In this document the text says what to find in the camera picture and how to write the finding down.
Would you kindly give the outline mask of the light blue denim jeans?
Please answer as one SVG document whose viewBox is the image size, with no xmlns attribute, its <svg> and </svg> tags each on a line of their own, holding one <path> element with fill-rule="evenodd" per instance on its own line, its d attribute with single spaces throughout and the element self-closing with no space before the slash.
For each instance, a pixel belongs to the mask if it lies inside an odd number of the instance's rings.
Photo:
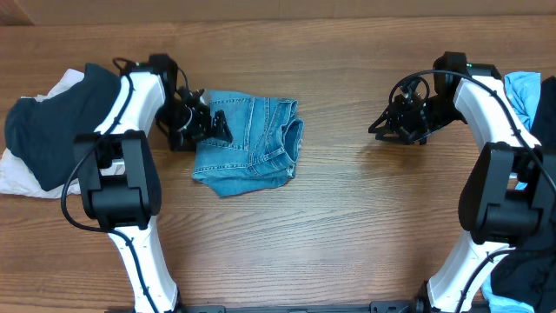
<svg viewBox="0 0 556 313">
<path fill-rule="evenodd" d="M 225 197 L 295 178 L 304 131 L 297 100 L 225 90 L 206 90 L 203 99 L 224 112 L 233 140 L 211 137 L 196 145 L 194 180 Z"/>
</svg>

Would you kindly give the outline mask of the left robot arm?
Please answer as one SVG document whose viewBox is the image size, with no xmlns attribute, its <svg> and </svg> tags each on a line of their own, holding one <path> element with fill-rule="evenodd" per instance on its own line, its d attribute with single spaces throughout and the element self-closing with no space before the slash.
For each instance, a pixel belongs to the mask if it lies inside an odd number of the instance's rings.
<svg viewBox="0 0 556 313">
<path fill-rule="evenodd" d="M 156 126 L 173 151 L 193 151 L 202 140 L 231 142 L 224 113 L 202 100 L 202 90 L 179 86 L 187 76 L 167 54 L 143 63 L 116 57 L 121 89 L 104 121 L 73 143 L 83 209 L 116 246 L 134 294 L 134 312 L 183 312 L 157 230 L 162 186 L 147 136 Z"/>
</svg>

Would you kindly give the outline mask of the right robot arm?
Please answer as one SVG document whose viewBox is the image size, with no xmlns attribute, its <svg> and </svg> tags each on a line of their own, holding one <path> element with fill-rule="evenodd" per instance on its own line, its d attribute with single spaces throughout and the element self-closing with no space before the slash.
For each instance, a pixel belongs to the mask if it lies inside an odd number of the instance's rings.
<svg viewBox="0 0 556 313">
<path fill-rule="evenodd" d="M 402 78 L 368 131 L 384 142 L 424 144 L 453 121 L 464 122 L 480 150 L 461 191 L 463 229 L 440 270 L 413 300 L 374 301 L 373 312 L 481 312 L 477 290 L 506 256 L 550 256 L 555 248 L 523 244 L 549 227 L 555 209 L 555 153 L 541 145 L 514 113 L 492 64 L 470 63 L 447 51 L 425 72 Z"/>
</svg>

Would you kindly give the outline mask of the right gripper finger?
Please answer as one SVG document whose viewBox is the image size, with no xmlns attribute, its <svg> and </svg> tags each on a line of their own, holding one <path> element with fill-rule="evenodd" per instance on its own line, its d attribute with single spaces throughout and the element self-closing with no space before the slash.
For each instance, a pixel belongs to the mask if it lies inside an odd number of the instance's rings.
<svg viewBox="0 0 556 313">
<path fill-rule="evenodd" d="M 374 134 L 393 134 L 391 122 L 394 116 L 395 113 L 389 108 L 384 109 L 381 115 L 368 127 L 368 132 Z"/>
<path fill-rule="evenodd" d="M 375 135 L 375 139 L 386 143 L 396 143 L 404 145 L 409 145 L 411 143 L 407 139 L 404 139 L 396 133 L 377 133 Z"/>
</svg>

